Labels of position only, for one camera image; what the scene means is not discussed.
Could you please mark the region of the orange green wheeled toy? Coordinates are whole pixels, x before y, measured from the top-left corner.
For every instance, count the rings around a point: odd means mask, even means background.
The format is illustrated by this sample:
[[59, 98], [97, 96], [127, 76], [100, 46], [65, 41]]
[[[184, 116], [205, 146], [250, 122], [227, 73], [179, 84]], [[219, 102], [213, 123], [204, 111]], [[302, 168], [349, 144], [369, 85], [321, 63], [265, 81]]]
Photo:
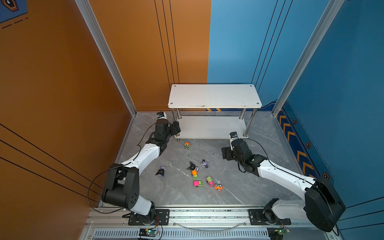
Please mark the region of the orange green wheeled toy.
[[185, 142], [185, 144], [184, 144], [184, 148], [187, 149], [187, 150], [190, 150], [190, 149], [191, 149], [191, 145], [190, 145], [190, 143]]

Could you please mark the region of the purple toy car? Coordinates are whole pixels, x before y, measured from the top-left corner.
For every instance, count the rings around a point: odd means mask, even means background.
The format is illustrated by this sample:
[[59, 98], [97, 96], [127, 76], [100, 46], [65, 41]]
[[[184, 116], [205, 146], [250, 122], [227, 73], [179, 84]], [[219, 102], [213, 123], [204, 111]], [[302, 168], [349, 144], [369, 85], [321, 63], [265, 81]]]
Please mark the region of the purple toy car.
[[209, 167], [209, 163], [206, 160], [202, 160], [202, 166], [204, 168], [208, 168]]

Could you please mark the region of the black purple bat toy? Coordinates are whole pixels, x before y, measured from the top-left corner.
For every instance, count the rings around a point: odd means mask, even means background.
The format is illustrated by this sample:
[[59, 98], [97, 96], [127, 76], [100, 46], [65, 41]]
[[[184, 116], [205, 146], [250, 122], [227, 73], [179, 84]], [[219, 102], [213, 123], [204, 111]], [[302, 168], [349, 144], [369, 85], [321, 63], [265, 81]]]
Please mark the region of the black purple bat toy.
[[195, 165], [194, 163], [190, 162], [190, 166], [187, 168], [187, 170], [198, 171], [199, 167], [197, 165]]

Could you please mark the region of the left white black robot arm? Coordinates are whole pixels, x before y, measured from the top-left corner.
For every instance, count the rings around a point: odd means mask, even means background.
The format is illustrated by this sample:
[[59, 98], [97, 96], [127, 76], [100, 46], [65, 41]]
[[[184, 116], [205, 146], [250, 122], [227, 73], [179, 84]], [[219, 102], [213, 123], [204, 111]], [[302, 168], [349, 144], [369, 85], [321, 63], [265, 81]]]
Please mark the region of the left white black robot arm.
[[165, 118], [158, 119], [155, 131], [137, 154], [122, 164], [110, 166], [102, 201], [153, 218], [155, 204], [140, 195], [140, 174], [164, 152], [169, 139], [180, 132], [179, 122], [170, 122]]

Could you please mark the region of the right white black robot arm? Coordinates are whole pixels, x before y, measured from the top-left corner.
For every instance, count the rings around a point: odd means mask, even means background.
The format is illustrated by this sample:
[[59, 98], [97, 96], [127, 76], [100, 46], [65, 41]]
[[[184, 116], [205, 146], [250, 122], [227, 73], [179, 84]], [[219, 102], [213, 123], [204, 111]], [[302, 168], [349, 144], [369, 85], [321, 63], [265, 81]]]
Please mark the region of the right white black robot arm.
[[253, 154], [246, 141], [236, 132], [230, 133], [230, 146], [222, 148], [223, 159], [236, 161], [242, 173], [270, 180], [300, 197], [295, 201], [270, 200], [263, 209], [267, 223], [272, 225], [285, 219], [297, 219], [328, 233], [337, 228], [346, 206], [329, 179], [315, 179], [281, 167], [267, 155]]

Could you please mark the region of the white two-tier shelf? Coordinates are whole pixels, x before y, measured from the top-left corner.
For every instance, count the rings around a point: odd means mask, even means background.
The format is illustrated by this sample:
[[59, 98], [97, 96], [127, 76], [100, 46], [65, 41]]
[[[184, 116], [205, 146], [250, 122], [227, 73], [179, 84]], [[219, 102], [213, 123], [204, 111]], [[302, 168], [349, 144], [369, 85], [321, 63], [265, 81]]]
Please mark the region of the white two-tier shelf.
[[[262, 102], [252, 84], [174, 84], [168, 107], [177, 113], [181, 132], [176, 139], [228, 139], [231, 132], [247, 138]], [[183, 116], [180, 109], [240, 109], [238, 116]]]

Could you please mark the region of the orange round toy car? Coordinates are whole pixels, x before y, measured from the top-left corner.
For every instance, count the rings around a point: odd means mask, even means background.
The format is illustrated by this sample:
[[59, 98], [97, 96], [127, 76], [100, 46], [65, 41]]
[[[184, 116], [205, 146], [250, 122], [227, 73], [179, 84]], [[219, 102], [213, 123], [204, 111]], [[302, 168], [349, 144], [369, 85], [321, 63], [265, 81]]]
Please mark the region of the orange round toy car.
[[217, 191], [221, 191], [223, 189], [223, 185], [220, 182], [214, 184], [214, 188]]

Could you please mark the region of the green pink toy car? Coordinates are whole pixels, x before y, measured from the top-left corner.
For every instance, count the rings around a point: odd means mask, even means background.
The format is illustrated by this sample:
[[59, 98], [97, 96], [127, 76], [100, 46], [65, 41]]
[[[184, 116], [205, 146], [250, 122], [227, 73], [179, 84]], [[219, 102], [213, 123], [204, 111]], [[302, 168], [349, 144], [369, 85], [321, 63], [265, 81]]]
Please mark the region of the green pink toy car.
[[212, 180], [212, 178], [210, 176], [206, 177], [206, 180], [207, 180], [209, 187], [214, 186], [214, 181]]

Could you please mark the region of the orange green toy car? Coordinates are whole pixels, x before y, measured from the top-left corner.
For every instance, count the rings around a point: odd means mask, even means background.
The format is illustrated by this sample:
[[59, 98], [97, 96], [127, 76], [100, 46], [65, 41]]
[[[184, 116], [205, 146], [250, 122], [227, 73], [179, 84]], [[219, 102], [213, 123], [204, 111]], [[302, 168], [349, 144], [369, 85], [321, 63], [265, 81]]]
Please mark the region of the orange green toy car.
[[192, 176], [193, 176], [193, 180], [194, 181], [197, 181], [199, 179], [198, 177], [198, 174], [197, 174], [197, 171], [196, 170], [192, 170]]

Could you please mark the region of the pink green toy truck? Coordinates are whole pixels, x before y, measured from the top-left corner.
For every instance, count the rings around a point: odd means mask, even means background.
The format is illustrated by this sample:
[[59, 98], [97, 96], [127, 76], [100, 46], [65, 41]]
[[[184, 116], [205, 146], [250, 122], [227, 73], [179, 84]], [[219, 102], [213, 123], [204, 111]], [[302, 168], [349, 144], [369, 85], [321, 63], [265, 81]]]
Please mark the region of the pink green toy truck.
[[201, 180], [196, 180], [196, 181], [194, 181], [194, 186], [196, 187], [196, 188], [198, 188], [198, 187], [202, 187], [203, 186], [203, 182], [201, 181]]

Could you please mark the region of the right circuit board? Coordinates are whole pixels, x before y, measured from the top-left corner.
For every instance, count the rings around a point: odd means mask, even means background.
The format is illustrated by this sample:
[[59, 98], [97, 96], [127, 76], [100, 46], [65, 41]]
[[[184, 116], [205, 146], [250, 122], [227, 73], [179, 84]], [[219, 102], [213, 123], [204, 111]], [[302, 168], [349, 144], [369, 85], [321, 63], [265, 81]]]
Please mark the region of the right circuit board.
[[268, 235], [271, 240], [283, 240], [284, 235], [289, 234], [291, 231], [286, 227], [267, 228]]

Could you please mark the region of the circuit board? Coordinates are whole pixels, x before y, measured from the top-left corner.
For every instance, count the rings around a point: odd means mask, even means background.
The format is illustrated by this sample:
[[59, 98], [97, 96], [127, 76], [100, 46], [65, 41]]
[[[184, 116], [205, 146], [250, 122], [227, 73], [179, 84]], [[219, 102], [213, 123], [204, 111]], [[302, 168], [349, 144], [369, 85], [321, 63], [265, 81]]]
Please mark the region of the circuit board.
[[155, 238], [159, 231], [155, 229], [140, 229], [139, 238]]
[[267, 228], [268, 235], [271, 240], [283, 240], [284, 235], [289, 234], [291, 231], [286, 227]]

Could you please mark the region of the left circuit board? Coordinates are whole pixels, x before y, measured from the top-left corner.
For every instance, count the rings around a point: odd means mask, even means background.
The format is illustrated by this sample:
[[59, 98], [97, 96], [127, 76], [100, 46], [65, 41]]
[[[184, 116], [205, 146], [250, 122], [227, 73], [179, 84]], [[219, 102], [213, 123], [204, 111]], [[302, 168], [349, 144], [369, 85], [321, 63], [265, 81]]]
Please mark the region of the left circuit board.
[[139, 238], [155, 238], [159, 231], [155, 229], [140, 229]]

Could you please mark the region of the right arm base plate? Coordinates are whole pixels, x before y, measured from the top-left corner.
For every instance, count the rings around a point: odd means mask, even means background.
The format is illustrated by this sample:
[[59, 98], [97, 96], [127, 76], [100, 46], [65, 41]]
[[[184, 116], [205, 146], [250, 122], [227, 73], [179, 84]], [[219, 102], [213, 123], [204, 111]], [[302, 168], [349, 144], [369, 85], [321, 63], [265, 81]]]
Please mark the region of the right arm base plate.
[[248, 214], [252, 226], [292, 224], [290, 219], [279, 219], [271, 211], [266, 211], [264, 209], [249, 209]]

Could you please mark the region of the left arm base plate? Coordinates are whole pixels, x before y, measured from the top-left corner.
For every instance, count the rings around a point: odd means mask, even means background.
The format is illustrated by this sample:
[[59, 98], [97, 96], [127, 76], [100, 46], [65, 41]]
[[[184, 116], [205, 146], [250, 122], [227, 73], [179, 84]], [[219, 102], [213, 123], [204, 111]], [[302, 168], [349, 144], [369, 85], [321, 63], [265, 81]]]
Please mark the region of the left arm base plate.
[[169, 209], [155, 209], [150, 211], [146, 216], [140, 214], [131, 214], [129, 218], [129, 226], [144, 226], [144, 225], [156, 225], [167, 226], [170, 219]]

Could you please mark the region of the aluminium front rail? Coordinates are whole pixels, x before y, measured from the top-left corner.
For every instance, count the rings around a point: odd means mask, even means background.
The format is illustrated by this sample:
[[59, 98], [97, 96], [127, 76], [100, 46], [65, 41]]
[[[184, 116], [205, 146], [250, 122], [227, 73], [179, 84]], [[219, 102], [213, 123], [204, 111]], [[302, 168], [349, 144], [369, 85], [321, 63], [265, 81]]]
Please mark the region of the aluminium front rail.
[[[283, 240], [341, 240], [342, 234], [333, 230], [323, 232], [310, 222], [290, 219], [291, 225], [256, 225], [249, 220], [249, 209], [262, 209], [252, 206], [163, 206], [169, 209], [167, 226], [129, 226], [131, 213], [111, 208], [98, 208], [92, 211], [83, 231], [81, 240], [270, 240], [267, 228], [286, 227], [290, 233]], [[140, 229], [155, 229], [155, 238], [139, 238]]]

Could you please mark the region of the left aluminium corner post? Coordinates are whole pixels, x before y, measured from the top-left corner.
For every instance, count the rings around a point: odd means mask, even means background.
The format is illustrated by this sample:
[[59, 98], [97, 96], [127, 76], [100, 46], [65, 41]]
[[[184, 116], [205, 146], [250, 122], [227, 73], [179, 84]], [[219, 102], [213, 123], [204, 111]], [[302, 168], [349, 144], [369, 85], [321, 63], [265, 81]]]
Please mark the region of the left aluminium corner post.
[[107, 40], [103, 34], [103, 31], [99, 25], [96, 15], [92, 9], [89, 1], [86, 0], [75, 0], [78, 9], [81, 12], [83, 19], [101, 53], [103, 60], [110, 71], [110, 74], [130, 112], [135, 117], [137, 115], [137, 109], [134, 105], [132, 97], [127, 89], [126, 83], [122, 77], [122, 74], [118, 68], [118, 65], [114, 59], [114, 56], [110, 50]]

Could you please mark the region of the aluminium corner post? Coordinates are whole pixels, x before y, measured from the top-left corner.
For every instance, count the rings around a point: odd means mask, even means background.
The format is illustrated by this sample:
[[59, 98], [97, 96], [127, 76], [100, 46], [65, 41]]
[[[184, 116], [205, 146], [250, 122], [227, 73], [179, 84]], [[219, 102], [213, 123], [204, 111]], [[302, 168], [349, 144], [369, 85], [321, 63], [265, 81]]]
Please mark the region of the aluminium corner post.
[[285, 86], [283, 87], [275, 106], [272, 110], [273, 117], [277, 117], [284, 103], [300, 79], [302, 73], [307, 67], [313, 54], [321, 43], [323, 37], [327, 33], [330, 25], [338, 14], [340, 8], [344, 4], [344, 0], [331, 0], [328, 2], [323, 14], [321, 15], [311, 37], [309, 38], [300, 58], [298, 59], [291, 75], [289, 76]]
[[127, 89], [126, 83], [122, 77], [122, 74], [118, 68], [118, 65], [114, 59], [114, 56], [110, 50], [107, 40], [103, 34], [103, 31], [99, 25], [96, 15], [92, 9], [89, 1], [86, 0], [75, 0], [78, 9], [81, 12], [83, 19], [101, 53], [103, 60], [110, 71], [110, 74], [130, 112], [135, 117], [137, 115], [137, 109], [134, 105], [132, 97]]

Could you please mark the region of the right aluminium corner post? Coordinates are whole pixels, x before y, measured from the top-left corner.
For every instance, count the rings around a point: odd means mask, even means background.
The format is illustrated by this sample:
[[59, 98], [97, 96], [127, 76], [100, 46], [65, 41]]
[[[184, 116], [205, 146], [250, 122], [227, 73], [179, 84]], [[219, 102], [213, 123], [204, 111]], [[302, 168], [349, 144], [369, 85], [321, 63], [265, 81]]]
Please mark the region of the right aluminium corner post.
[[331, 0], [328, 2], [323, 14], [321, 15], [311, 37], [309, 38], [300, 58], [298, 59], [291, 75], [289, 76], [285, 86], [283, 87], [275, 106], [272, 110], [273, 117], [277, 117], [284, 103], [300, 79], [302, 73], [307, 67], [313, 54], [321, 43], [323, 37], [327, 33], [330, 25], [338, 14], [340, 8], [344, 4], [344, 0]]

